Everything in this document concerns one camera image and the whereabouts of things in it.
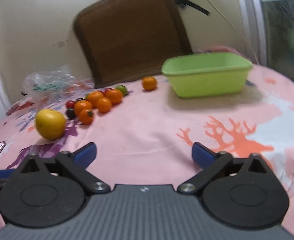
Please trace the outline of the large yellow grapefruit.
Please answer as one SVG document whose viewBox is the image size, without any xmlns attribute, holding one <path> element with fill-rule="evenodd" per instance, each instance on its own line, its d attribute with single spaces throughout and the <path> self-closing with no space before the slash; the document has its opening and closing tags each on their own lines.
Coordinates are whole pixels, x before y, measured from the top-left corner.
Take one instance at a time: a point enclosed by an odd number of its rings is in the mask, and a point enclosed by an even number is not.
<svg viewBox="0 0 294 240">
<path fill-rule="evenodd" d="M 42 109 L 35 116 L 35 128 L 46 140 L 60 138 L 66 128 L 64 115 L 53 109 Z"/>
</svg>

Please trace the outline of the red cherry tomato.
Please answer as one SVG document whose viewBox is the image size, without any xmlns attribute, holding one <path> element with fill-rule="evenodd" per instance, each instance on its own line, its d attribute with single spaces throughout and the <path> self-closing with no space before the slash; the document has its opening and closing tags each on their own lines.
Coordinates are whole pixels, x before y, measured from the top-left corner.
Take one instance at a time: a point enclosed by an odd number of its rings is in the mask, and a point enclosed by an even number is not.
<svg viewBox="0 0 294 240">
<path fill-rule="evenodd" d="M 74 109 L 75 101 L 73 101 L 73 100 L 69 100 L 69 101 L 67 101 L 67 102 L 65 103 L 65 106 L 66 106 L 67 109 L 69 109 L 69 108 Z"/>
</svg>

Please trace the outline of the green tomato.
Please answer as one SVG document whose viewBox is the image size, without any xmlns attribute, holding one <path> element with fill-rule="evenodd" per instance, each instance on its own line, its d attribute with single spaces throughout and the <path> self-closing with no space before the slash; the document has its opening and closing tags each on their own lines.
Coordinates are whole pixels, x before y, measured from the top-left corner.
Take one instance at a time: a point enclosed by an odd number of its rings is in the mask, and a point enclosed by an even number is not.
<svg viewBox="0 0 294 240">
<path fill-rule="evenodd" d="M 127 96 L 127 94 L 128 94 L 128 90 L 124 85 L 118 85 L 115 87 L 115 89 L 122 92 L 123 96 Z"/>
</svg>

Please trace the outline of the lone orange tangerine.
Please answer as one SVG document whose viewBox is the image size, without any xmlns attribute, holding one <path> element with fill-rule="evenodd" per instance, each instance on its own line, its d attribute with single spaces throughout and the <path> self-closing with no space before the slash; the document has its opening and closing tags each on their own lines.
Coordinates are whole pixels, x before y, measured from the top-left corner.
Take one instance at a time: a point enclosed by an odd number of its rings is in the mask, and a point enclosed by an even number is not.
<svg viewBox="0 0 294 240">
<path fill-rule="evenodd" d="M 153 76 L 142 78 L 142 87 L 146 91 L 152 91 L 157 88 L 157 80 Z"/>
</svg>

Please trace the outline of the clear plastic bag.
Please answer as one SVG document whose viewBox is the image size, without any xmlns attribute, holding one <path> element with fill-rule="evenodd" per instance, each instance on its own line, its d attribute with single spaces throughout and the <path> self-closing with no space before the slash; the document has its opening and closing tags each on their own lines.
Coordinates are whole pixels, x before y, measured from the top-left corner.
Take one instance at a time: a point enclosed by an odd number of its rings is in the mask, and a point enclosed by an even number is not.
<svg viewBox="0 0 294 240">
<path fill-rule="evenodd" d="M 68 66 L 28 74 L 22 84 L 21 95 L 70 95 L 94 89 L 92 79 L 77 80 Z"/>
</svg>

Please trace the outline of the pink deer bedsheet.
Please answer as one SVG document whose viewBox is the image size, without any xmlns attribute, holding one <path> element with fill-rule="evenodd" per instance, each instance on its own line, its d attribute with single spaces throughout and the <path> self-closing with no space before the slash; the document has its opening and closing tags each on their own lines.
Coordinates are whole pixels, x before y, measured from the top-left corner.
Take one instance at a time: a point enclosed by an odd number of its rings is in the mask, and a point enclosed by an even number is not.
<svg viewBox="0 0 294 240">
<path fill-rule="evenodd" d="M 92 124 L 67 123 L 57 142 L 35 129 L 35 106 L 16 106 L 0 121 L 0 170 L 16 167 L 36 151 L 50 157 L 75 151 L 89 142 L 97 157 L 88 167 L 109 185 L 179 185 L 199 171 L 191 147 L 200 142 L 236 157 L 259 153 L 267 160 L 290 198 L 283 226 L 294 235 L 294 83 L 267 67 L 255 65 L 238 94 L 181 99 L 163 76 L 157 88 L 140 81 L 126 84 L 129 94 L 108 113 L 95 113 Z"/>
</svg>

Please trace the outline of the green plastic basin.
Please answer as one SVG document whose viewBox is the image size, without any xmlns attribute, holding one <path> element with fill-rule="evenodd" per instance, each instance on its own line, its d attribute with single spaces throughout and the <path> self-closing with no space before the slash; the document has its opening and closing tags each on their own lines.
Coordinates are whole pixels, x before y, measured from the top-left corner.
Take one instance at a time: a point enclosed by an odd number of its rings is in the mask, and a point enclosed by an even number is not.
<svg viewBox="0 0 294 240">
<path fill-rule="evenodd" d="M 198 98 L 240 92 L 253 64 L 233 53 L 217 52 L 173 57 L 162 74 L 180 98 Z"/>
</svg>

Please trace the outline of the brown seat cushion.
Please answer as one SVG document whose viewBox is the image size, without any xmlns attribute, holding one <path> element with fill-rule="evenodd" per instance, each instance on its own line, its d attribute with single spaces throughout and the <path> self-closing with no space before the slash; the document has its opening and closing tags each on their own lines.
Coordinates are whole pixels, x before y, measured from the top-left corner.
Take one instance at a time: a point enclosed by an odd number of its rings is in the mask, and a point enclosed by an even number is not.
<svg viewBox="0 0 294 240">
<path fill-rule="evenodd" d="M 174 0 L 100 0 L 74 20 L 96 88 L 161 73 L 193 51 Z"/>
</svg>

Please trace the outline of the frosted glass door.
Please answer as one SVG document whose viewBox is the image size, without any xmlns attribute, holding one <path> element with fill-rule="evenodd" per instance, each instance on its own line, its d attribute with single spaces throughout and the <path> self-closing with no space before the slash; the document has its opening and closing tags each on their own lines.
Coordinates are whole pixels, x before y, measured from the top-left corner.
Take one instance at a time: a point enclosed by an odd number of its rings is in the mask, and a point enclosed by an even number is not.
<svg viewBox="0 0 294 240">
<path fill-rule="evenodd" d="M 294 82 L 294 0 L 239 0 L 247 55 Z"/>
</svg>

